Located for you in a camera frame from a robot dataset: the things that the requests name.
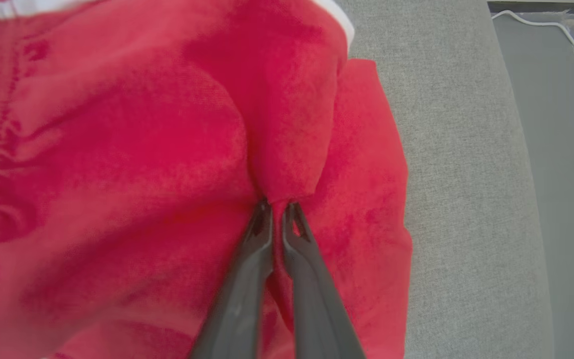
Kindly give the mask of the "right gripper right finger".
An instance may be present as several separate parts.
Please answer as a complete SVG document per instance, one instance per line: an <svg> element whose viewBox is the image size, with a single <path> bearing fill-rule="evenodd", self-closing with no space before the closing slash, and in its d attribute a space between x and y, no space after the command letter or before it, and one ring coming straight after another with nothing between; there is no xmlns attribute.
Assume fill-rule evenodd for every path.
<svg viewBox="0 0 574 359"><path fill-rule="evenodd" d="M293 284L296 359L366 359L300 204L282 216L283 257Z"/></svg>

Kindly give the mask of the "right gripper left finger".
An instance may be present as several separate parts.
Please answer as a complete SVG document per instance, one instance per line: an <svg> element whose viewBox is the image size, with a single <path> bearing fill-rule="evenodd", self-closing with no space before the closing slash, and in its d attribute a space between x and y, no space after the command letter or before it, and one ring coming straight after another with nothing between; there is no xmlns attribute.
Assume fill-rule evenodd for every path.
<svg viewBox="0 0 574 359"><path fill-rule="evenodd" d="M273 272L273 209L258 202L190 359L258 359L265 282Z"/></svg>

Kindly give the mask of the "grey fabric sofa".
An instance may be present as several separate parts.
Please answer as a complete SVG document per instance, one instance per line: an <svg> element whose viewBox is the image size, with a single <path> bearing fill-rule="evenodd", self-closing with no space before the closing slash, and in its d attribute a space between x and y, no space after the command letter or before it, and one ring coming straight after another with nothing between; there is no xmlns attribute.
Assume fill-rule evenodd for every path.
<svg viewBox="0 0 574 359"><path fill-rule="evenodd" d="M409 169L410 359L553 359L528 148L486 0L336 0Z"/></svg>

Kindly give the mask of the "red white shorts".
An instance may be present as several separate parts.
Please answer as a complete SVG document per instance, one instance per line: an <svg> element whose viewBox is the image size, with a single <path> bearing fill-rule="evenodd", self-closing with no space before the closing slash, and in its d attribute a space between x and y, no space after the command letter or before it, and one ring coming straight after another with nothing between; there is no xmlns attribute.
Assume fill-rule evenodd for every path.
<svg viewBox="0 0 574 359"><path fill-rule="evenodd" d="M408 166L376 63L342 70L332 139L305 211L367 359L403 359L412 237Z"/></svg>

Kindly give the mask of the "red basketball jersey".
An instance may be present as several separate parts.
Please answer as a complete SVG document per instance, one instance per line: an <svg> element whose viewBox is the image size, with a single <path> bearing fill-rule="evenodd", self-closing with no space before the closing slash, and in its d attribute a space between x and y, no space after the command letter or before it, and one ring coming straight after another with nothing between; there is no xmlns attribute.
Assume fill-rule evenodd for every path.
<svg viewBox="0 0 574 359"><path fill-rule="evenodd" d="M186 359L259 197L311 193L337 0L0 0L0 359Z"/></svg>

